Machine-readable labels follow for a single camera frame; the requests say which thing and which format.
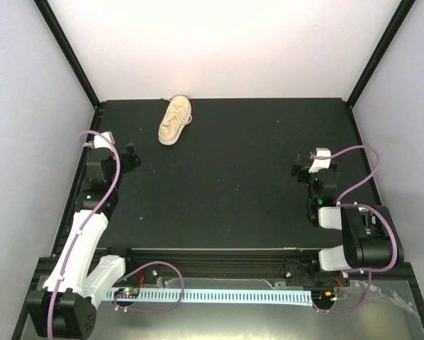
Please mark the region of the left small circuit board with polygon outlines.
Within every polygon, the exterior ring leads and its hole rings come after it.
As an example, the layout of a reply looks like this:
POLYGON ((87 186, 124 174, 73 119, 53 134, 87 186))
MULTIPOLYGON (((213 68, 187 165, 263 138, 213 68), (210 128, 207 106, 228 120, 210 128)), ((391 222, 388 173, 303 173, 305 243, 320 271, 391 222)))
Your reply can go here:
POLYGON ((115 293, 115 298, 136 299, 139 296, 140 289, 138 287, 118 288, 115 293))

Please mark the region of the beige lace sneaker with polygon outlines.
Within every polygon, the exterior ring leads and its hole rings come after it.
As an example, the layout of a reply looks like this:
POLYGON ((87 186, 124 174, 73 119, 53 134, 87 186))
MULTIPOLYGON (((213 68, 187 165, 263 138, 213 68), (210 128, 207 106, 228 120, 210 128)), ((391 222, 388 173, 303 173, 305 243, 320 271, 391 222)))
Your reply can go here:
POLYGON ((176 120, 172 120, 171 124, 167 127, 162 126, 162 122, 161 122, 159 126, 159 130, 158 130, 159 142, 162 145, 167 145, 167 146, 175 144, 177 140, 179 139, 182 133, 182 130, 186 126, 187 125, 182 125, 178 123, 176 120))

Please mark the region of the left black frame post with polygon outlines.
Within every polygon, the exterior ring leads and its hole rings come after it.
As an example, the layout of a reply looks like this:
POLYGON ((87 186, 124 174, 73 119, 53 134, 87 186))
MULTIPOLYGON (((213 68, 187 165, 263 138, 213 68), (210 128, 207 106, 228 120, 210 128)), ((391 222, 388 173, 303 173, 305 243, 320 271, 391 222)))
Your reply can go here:
POLYGON ((93 86, 91 85, 91 82, 79 61, 79 58, 74 52, 74 49, 70 44, 69 39, 67 38, 64 30, 62 29, 62 26, 58 21, 57 16, 55 15, 55 12, 53 11, 49 1, 34 0, 33 2, 38 8, 50 32, 52 33, 52 36, 54 37, 57 45, 61 49, 62 54, 67 60, 67 63, 74 72, 74 75, 76 76, 84 93, 89 99, 89 102, 91 103, 94 109, 99 108, 101 106, 99 97, 96 95, 96 92, 93 89, 93 86))

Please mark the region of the black frame post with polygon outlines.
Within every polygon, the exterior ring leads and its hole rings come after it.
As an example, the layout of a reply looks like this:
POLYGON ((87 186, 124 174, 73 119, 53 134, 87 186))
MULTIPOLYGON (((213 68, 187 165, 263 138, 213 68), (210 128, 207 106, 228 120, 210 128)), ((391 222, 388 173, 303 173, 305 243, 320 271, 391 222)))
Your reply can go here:
POLYGON ((99 97, 96 95, 96 92, 93 89, 93 86, 91 85, 91 82, 79 61, 79 58, 74 52, 74 49, 70 44, 69 39, 67 38, 64 30, 62 29, 62 26, 58 21, 57 16, 55 15, 55 12, 53 11, 49 1, 34 0, 33 2, 38 8, 50 32, 52 33, 52 36, 54 37, 57 45, 61 49, 62 54, 67 60, 67 63, 74 72, 74 75, 76 76, 84 93, 89 99, 89 102, 91 103, 94 109, 99 108, 101 106, 99 97))
POLYGON ((380 61, 382 61, 384 55, 386 54, 388 48, 396 37, 396 34, 403 25, 403 22, 407 18, 415 2, 416 0, 402 0, 399 2, 398 6, 396 7, 396 10, 394 11, 393 16, 391 17, 382 36, 376 44, 373 53, 371 54, 368 62, 364 67, 364 70, 360 74, 357 83, 355 84, 353 90, 351 91, 351 94, 349 95, 349 98, 346 101, 348 108, 355 107, 356 103, 358 102, 360 96, 365 90, 372 75, 376 71, 376 68, 379 66, 380 61))

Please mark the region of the right small circuit board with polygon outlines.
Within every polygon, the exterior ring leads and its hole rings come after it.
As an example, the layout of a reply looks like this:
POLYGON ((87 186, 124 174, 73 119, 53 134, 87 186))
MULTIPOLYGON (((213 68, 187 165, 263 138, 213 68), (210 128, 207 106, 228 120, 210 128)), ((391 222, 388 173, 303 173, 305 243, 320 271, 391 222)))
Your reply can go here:
POLYGON ((340 291, 335 292, 334 290, 314 290, 311 292, 312 301, 315 304, 326 304, 332 303, 337 300, 347 298, 346 292, 341 293, 340 291))

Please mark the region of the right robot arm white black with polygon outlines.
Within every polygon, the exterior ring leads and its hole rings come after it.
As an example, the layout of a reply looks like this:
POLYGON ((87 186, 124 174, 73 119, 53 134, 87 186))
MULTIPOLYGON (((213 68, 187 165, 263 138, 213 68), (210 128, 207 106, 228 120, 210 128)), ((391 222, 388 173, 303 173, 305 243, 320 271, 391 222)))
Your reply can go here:
POLYGON ((341 232, 342 243, 318 252, 307 268, 310 282, 325 285, 333 271, 385 272, 404 261, 404 250, 389 209, 384 205, 338 203, 337 165, 329 149, 317 149, 309 159, 297 156, 291 175, 307 185, 306 215, 315 227, 341 232))

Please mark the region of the white shoelace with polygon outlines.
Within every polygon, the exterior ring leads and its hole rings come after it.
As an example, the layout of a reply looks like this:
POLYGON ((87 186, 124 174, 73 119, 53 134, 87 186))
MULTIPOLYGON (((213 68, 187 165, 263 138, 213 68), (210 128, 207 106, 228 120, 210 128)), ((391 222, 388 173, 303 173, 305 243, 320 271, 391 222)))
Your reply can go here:
POLYGON ((188 125, 191 122, 191 103, 186 96, 164 99, 169 101, 169 105, 162 119, 162 126, 169 126, 172 120, 176 120, 182 125, 188 125))

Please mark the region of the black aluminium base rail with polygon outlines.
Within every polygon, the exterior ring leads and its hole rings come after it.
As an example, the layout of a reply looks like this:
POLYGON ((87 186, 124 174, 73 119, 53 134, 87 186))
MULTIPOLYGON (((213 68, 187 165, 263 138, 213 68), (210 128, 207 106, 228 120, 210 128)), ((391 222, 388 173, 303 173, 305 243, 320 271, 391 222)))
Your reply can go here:
POLYGON ((99 267, 99 260, 106 255, 119 255, 124 259, 125 274, 137 270, 130 278, 118 285, 154 285, 157 280, 177 278, 176 272, 162 262, 175 266, 184 280, 243 279, 285 282, 291 287, 334 288, 339 284, 348 287, 350 280, 366 280, 366 273, 349 273, 346 277, 339 271, 322 271, 318 252, 312 250, 143 250, 98 249, 87 265, 90 274, 99 267))

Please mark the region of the small circuit board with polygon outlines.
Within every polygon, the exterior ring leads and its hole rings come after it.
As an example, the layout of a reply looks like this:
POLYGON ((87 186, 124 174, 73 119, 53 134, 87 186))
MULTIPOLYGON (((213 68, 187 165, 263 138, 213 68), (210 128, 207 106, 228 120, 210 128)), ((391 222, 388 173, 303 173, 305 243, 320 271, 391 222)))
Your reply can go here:
POLYGON ((326 304, 332 303, 337 300, 347 298, 346 292, 341 293, 340 291, 335 292, 334 290, 314 290, 311 292, 312 301, 315 304, 326 304))
POLYGON ((115 298, 136 299, 139 296, 140 289, 138 287, 118 288, 115 293, 115 298))

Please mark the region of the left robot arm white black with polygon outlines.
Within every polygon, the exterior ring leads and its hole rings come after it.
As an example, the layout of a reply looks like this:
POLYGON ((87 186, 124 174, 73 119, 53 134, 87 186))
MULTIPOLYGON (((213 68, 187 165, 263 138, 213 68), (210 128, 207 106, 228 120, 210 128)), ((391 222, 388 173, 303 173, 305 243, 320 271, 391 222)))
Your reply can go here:
POLYGON ((64 249, 43 285, 26 298, 38 336, 48 339, 88 339, 97 309, 113 284, 131 282, 138 272, 125 254, 107 254, 95 268, 90 267, 116 209, 121 177, 141 164, 131 143, 119 155, 107 142, 94 140, 93 145, 87 152, 82 191, 64 249))

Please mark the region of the right black frame post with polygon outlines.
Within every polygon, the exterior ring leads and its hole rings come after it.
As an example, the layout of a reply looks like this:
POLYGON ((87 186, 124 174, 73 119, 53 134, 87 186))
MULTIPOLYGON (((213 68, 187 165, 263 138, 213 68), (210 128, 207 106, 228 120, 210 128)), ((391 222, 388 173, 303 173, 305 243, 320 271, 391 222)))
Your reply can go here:
POLYGON ((379 66, 380 61, 382 61, 384 55, 386 54, 388 48, 396 37, 396 34, 403 25, 403 22, 407 18, 415 2, 416 0, 402 0, 399 2, 398 6, 396 7, 396 10, 394 11, 393 16, 391 17, 382 36, 376 44, 373 53, 371 54, 368 62, 364 67, 364 70, 360 74, 357 83, 355 84, 353 90, 351 91, 351 94, 349 95, 349 98, 346 101, 348 108, 355 107, 356 103, 358 102, 360 96, 365 90, 372 75, 376 71, 376 68, 379 66))

